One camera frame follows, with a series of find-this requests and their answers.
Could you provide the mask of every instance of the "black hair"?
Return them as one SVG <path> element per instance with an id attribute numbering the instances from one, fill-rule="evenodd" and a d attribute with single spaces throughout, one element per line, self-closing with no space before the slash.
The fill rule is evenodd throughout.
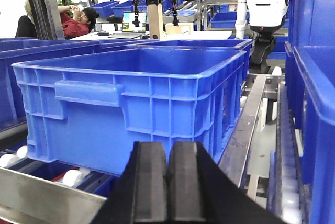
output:
<path id="1" fill-rule="evenodd" d="M 88 24 L 88 31 L 91 32 L 96 24 L 96 18 L 99 17 L 99 13 L 93 8 L 84 8 L 83 12 L 87 16 L 88 21 L 91 22 L 90 24 Z"/>

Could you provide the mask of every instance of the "laptop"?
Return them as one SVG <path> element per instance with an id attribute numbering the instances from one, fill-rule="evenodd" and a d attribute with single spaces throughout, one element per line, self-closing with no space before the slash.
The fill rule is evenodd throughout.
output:
<path id="1" fill-rule="evenodd" d="M 132 22 L 135 21 L 135 12 L 124 12 L 122 17 L 122 32 L 111 34 L 107 37 L 118 39 L 132 39 L 144 36 L 147 28 L 147 12 L 138 12 L 139 27 Z"/>

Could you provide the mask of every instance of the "crate handle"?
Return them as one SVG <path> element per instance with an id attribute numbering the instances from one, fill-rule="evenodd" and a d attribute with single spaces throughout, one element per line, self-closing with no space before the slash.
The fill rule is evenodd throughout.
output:
<path id="1" fill-rule="evenodd" d="M 120 107 L 123 85 L 60 80 L 55 82 L 55 98 L 90 105 Z"/>

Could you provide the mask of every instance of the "wooden stand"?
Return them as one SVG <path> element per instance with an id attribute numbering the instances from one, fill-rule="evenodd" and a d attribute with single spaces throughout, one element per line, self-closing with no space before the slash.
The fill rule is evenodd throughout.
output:
<path id="1" fill-rule="evenodd" d="M 164 36 L 162 4 L 148 5 L 149 32 L 151 39 L 161 39 Z"/>

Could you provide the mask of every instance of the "laptop screen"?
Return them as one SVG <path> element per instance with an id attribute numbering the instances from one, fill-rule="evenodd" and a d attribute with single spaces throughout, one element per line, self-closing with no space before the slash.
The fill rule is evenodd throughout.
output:
<path id="1" fill-rule="evenodd" d="M 124 12 L 122 18 L 122 32 L 145 32 L 147 26 L 147 12 L 138 12 L 139 27 L 132 22 L 135 21 L 135 12 Z"/>

